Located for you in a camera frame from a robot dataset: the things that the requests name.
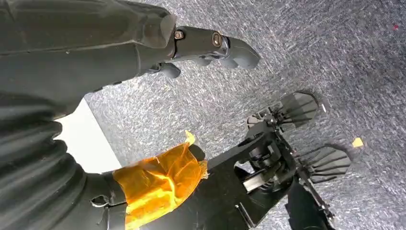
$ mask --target white wall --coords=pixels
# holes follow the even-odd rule
[[[83,99],[74,113],[58,120],[64,140],[75,160],[88,173],[102,173],[121,168],[109,142]]]

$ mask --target small yellow debris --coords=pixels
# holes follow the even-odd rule
[[[189,145],[192,145],[196,141],[196,138],[188,130],[185,130],[185,133],[186,133],[186,141],[185,142],[189,143]]]
[[[354,148],[362,147],[364,146],[364,142],[361,140],[361,138],[355,138],[355,140],[352,142],[352,146]]]

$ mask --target yellow tape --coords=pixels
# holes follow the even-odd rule
[[[194,136],[156,157],[113,172],[128,206],[125,229],[136,230],[177,208],[207,176],[207,162],[198,162],[189,151]]]

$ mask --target robotic finger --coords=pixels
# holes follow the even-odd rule
[[[170,62],[193,60],[199,66],[207,66],[219,60],[227,68],[255,68],[260,60],[259,54],[246,42],[221,35],[214,30],[181,26],[174,31],[175,52],[173,58],[158,63],[149,72],[163,72],[171,78],[180,75],[180,70],[164,71],[162,67]]]

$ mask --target bolt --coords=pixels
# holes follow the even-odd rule
[[[212,36],[212,42],[215,47],[220,47],[223,43],[223,37],[218,32],[214,32]]]
[[[175,39],[176,40],[182,39],[183,37],[184,37],[184,34],[183,34],[182,30],[175,31]]]

